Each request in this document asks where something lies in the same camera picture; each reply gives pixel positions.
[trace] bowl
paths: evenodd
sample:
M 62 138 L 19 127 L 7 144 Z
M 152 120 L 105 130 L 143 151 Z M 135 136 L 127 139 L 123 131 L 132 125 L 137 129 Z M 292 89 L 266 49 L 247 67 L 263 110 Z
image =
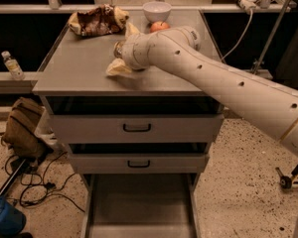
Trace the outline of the bowl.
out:
M 166 21 L 170 15 L 172 6 L 166 2 L 153 1 L 142 6 L 143 13 L 151 23 Z

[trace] wheel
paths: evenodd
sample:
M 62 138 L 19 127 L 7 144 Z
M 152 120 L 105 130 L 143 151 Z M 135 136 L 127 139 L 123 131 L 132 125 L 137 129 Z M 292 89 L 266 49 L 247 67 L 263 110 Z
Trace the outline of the wheel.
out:
M 291 188 L 292 180 L 290 177 L 281 177 L 280 178 L 280 185 L 282 188 Z

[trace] drawer handle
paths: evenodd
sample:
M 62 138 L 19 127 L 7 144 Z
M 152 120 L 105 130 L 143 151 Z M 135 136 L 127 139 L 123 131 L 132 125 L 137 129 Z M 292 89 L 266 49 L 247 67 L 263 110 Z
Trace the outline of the drawer handle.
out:
M 135 165 L 131 164 L 132 162 L 128 161 L 128 167 L 131 169 L 146 169 L 150 167 L 150 161 L 147 161 L 144 165 Z
M 124 123 L 123 126 L 122 126 L 122 129 L 123 129 L 123 131 L 125 131 L 125 132 L 148 132 L 148 131 L 151 130 L 151 124 L 148 123 L 148 124 L 146 125 L 146 127 L 143 128 L 143 129 L 138 129 L 138 128 L 133 128 L 133 129 L 132 129 L 131 126 L 129 126 L 129 128 L 128 128 L 128 125 Z

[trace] backpack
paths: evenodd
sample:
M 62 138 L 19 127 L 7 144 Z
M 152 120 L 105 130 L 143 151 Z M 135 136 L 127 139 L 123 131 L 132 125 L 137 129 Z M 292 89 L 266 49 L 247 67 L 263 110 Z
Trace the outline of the backpack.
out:
M 35 136 L 44 108 L 30 98 L 19 98 L 9 113 L 6 131 L 1 142 L 8 144 L 14 154 L 21 158 L 44 158 L 52 152 L 44 141 Z

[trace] blue bin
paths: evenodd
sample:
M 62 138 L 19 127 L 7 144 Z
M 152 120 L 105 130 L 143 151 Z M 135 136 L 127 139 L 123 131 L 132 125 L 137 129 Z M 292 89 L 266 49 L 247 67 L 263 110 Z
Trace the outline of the blue bin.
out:
M 16 235 L 22 231 L 26 224 L 26 216 L 4 197 L 0 197 L 0 234 Z

